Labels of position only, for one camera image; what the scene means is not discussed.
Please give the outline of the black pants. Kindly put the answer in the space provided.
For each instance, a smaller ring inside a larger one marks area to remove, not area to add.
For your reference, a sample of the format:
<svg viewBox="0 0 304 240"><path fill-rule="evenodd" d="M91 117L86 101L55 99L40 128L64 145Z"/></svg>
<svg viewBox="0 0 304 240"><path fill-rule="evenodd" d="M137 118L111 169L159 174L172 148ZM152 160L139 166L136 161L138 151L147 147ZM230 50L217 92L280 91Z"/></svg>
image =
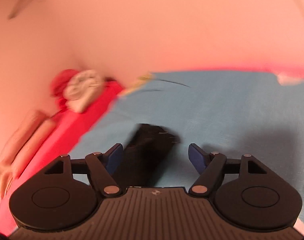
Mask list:
<svg viewBox="0 0 304 240"><path fill-rule="evenodd" d="M128 140L123 161L112 178L122 191L129 187L154 187L180 142L179 135L166 127L140 124Z"/></svg>

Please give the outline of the red blanket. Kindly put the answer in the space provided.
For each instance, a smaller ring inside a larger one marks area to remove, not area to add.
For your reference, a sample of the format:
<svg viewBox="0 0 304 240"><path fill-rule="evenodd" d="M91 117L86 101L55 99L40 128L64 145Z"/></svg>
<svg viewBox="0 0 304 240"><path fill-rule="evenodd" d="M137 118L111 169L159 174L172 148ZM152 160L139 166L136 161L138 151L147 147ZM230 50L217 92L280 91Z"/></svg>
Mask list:
<svg viewBox="0 0 304 240"><path fill-rule="evenodd" d="M83 113L65 111L54 117L57 123L55 130L41 145L22 174L13 180L6 196L0 200L0 233L9 235L16 228L16 222L9 210L11 194L56 157L68 154L81 136L105 114L122 90L123 87L117 81L108 81L102 94Z"/></svg>

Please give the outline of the blue floral bed sheet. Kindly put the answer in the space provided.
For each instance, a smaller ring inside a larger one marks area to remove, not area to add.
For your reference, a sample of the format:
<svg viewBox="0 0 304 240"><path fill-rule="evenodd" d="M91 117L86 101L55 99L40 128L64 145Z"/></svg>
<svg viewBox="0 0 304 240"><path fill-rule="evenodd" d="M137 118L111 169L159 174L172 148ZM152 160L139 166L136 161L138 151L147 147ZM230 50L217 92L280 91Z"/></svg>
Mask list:
<svg viewBox="0 0 304 240"><path fill-rule="evenodd" d="M188 159L191 143L228 158L252 154L299 191L304 222L304 82L282 86L269 73L159 73L119 98L70 156L79 159L126 144L138 124L166 127L181 140L157 187L190 187L196 180Z"/></svg>

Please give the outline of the pink folded towel lower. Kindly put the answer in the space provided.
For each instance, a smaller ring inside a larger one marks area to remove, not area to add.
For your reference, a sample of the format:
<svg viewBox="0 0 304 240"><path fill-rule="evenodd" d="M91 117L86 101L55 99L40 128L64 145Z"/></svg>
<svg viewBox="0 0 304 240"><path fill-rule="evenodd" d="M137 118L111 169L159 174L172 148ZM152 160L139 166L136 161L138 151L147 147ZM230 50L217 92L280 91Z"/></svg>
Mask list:
<svg viewBox="0 0 304 240"><path fill-rule="evenodd" d="M38 149L42 146L55 128L56 122L52 119L47 119L38 129L36 129L11 164L11 171L14 179L18 178L22 174Z"/></svg>

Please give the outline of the beige crumpled cloth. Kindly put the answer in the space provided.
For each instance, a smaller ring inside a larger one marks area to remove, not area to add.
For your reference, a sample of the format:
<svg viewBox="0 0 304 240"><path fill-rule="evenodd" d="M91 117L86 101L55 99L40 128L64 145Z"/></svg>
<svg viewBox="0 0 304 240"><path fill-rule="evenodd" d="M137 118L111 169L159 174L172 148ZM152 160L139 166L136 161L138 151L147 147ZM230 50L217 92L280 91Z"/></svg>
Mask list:
<svg viewBox="0 0 304 240"><path fill-rule="evenodd" d="M63 90L67 108L74 113L83 113L104 89L104 79L96 70L84 70L74 75Z"/></svg>

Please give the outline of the red crumpled cloth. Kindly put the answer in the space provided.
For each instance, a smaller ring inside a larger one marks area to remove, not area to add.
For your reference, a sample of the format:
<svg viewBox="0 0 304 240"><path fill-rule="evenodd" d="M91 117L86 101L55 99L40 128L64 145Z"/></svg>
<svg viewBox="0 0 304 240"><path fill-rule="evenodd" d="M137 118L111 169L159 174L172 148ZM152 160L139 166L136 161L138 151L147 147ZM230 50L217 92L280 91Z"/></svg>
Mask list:
<svg viewBox="0 0 304 240"><path fill-rule="evenodd" d="M51 96L62 96L63 90L66 88L70 79L78 73L79 71L75 69L65 69L59 72L50 83Z"/></svg>

